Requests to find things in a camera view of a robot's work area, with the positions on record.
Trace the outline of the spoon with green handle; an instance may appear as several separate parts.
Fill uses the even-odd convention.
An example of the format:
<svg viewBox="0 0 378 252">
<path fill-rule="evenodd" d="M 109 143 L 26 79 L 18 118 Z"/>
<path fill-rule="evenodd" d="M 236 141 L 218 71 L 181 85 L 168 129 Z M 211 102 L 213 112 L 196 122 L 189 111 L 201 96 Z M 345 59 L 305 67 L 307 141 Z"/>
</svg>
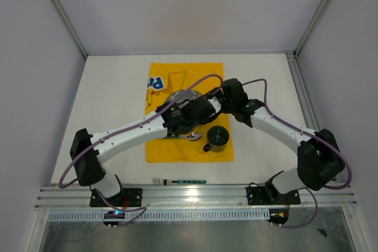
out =
<svg viewBox="0 0 378 252">
<path fill-rule="evenodd" d="M 202 134 L 199 132 L 191 132 L 188 134 L 181 134 L 181 135 L 169 135 L 167 139 L 186 139 L 190 141 L 196 141 L 202 138 Z"/>
</svg>

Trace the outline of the grey reindeer plate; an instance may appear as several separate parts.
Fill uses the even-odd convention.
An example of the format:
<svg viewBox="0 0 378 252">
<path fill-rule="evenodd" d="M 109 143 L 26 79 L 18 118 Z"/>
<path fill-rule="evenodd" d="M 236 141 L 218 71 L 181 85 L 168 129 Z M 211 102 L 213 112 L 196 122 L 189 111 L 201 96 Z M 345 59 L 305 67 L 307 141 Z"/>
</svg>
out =
<svg viewBox="0 0 378 252">
<path fill-rule="evenodd" d="M 178 100 L 175 101 L 176 104 L 179 104 L 180 106 L 184 106 L 189 101 L 195 100 L 201 96 L 202 94 L 195 90 L 189 90 L 189 91 L 179 90 L 170 94 L 168 98 L 165 100 L 165 102 L 171 102 L 178 98 Z"/>
</svg>

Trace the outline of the dark green mug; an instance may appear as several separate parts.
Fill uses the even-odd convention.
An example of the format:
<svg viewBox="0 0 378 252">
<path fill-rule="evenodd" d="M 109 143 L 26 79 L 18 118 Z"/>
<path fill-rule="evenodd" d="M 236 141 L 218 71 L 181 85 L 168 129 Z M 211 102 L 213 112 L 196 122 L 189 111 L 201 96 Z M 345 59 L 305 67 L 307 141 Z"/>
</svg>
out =
<svg viewBox="0 0 378 252">
<path fill-rule="evenodd" d="M 230 139 L 229 131 L 223 126 L 213 126 L 206 134 L 207 143 L 203 147 L 204 152 L 222 152 Z"/>
</svg>

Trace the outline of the yellow Pikachu cloth placemat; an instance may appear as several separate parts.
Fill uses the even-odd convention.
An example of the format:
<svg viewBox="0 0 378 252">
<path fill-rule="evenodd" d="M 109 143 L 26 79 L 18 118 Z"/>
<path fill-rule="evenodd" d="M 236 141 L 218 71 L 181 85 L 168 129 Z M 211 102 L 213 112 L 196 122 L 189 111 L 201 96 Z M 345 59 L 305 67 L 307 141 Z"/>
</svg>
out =
<svg viewBox="0 0 378 252">
<path fill-rule="evenodd" d="M 185 90 L 209 74 L 224 76 L 222 63 L 152 63 L 147 82 L 145 113 L 154 111 L 176 91 Z M 231 131 L 229 116 L 221 114 L 215 121 L 197 126 L 201 139 L 159 139 L 146 143 L 146 160 L 149 163 L 163 162 L 232 162 L 233 143 L 229 140 L 221 152 L 205 152 L 206 134 L 212 126 L 223 126 Z"/>
</svg>

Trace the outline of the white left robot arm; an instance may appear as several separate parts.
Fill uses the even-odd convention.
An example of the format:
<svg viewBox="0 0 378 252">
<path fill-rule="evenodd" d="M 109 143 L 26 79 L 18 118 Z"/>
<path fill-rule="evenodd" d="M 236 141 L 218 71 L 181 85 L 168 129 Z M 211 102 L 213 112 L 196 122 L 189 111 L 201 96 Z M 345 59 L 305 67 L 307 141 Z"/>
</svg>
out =
<svg viewBox="0 0 378 252">
<path fill-rule="evenodd" d="M 97 134 L 81 129 L 70 148 L 76 181 L 80 186 L 100 191 L 109 205 L 119 205 L 124 192 L 118 177 L 103 166 L 106 161 L 150 140 L 186 134 L 198 125 L 212 122 L 220 112 L 221 103 L 217 98 L 201 96 L 184 104 L 165 102 L 141 120 L 118 129 Z"/>
</svg>

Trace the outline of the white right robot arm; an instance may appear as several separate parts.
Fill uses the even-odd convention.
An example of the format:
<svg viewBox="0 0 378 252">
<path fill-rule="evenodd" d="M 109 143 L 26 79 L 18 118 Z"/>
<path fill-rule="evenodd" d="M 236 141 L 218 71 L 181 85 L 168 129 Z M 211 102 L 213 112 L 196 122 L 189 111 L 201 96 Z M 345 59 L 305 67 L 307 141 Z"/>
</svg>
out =
<svg viewBox="0 0 378 252">
<path fill-rule="evenodd" d="M 274 114 L 266 100 L 250 99 L 243 83 L 233 78 L 205 97 L 214 100 L 216 113 L 225 113 L 245 125 L 260 130 L 296 153 L 296 167 L 280 171 L 265 182 L 265 198 L 278 203 L 298 189 L 318 191 L 343 170 L 350 170 L 334 135 L 327 129 L 316 131 L 294 125 Z"/>
</svg>

